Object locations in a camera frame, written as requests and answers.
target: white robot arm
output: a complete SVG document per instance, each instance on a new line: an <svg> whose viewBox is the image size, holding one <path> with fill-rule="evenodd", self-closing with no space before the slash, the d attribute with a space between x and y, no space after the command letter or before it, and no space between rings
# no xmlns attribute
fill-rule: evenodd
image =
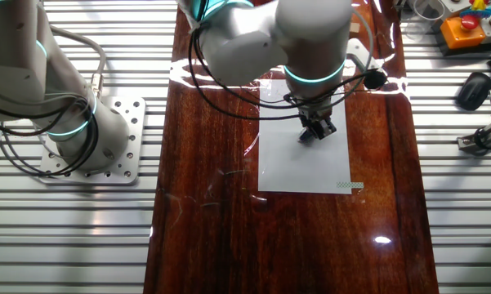
<svg viewBox="0 0 491 294"><path fill-rule="evenodd" d="M359 40L349 41L356 12L348 0L278 0L259 7L247 0L178 2L219 83L243 85L285 65L292 102L308 131L303 137L323 139L336 131L330 96L313 98L341 84L347 56L365 73L378 67L372 39L370 53ZM99 99L105 58L90 87L58 47L54 33L68 32L49 25L38 0L0 1L0 122L28 118L39 130L24 134L1 124L0 129L18 136L47 131L56 142L57 156L68 167L33 175L97 172L125 155L134 136L122 116Z"/></svg>
<svg viewBox="0 0 491 294"><path fill-rule="evenodd" d="M348 0L278 0L259 7L247 0L179 0L179 5L198 32L199 47L218 83L243 85L285 65L288 88L301 105L298 112L307 130L301 139L323 139L336 131L330 96L306 100L341 83L347 57L362 71L380 67L370 53L372 39L370 52L359 40L349 40L350 19L357 12Z"/></svg>

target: mounting plate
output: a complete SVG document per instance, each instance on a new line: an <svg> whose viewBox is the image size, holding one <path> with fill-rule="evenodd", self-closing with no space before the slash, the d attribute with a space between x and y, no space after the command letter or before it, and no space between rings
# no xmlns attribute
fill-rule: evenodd
<svg viewBox="0 0 491 294"><path fill-rule="evenodd" d="M127 148L123 155L110 166L99 171L73 171L65 176L41 177L47 185L134 185L138 178L140 151L145 118L145 100L140 97L102 97L105 106L115 109L129 126ZM51 150L56 150L56 143L47 140ZM41 169L55 171L67 163L43 150Z"/></svg>
<svg viewBox="0 0 491 294"><path fill-rule="evenodd" d="M452 0L442 0L442 3L447 8L443 15L443 20L447 19L448 17L459 15L459 12L465 11L471 7L471 4L468 2L468 0L460 0L459 2L454 2Z"/></svg>

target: wooden table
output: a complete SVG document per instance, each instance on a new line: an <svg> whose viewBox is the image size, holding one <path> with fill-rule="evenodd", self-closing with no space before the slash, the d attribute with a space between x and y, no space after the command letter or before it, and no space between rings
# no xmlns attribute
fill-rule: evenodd
<svg viewBox="0 0 491 294"><path fill-rule="evenodd" d="M386 71L403 77L391 1L356 3L373 27L375 56L394 53ZM186 64L188 31L178 12L175 65ZM438 292L404 95L346 100L351 179L363 190L265 193L257 191L258 122L217 113L186 84L173 78L169 86L144 293ZM223 91L205 91L224 109L257 115Z"/></svg>

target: sheet of paper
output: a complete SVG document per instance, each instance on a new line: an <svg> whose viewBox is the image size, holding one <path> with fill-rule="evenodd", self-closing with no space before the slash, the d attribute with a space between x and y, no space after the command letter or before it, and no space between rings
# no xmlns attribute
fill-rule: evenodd
<svg viewBox="0 0 491 294"><path fill-rule="evenodd" d="M261 81L261 98L282 100L288 93L284 80ZM280 102L276 105L288 105ZM260 109L261 117L297 114L296 109ZM352 194L337 183L350 183L345 105L333 109L337 131L309 145L298 143L299 119L260 121L258 189L269 192Z"/></svg>

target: black mouse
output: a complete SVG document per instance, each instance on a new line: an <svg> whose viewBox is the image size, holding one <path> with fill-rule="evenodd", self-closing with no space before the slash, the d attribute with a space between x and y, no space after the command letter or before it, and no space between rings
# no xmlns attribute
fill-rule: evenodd
<svg viewBox="0 0 491 294"><path fill-rule="evenodd" d="M456 98L464 110L476 110L489 96L491 78L484 73L471 73Z"/></svg>

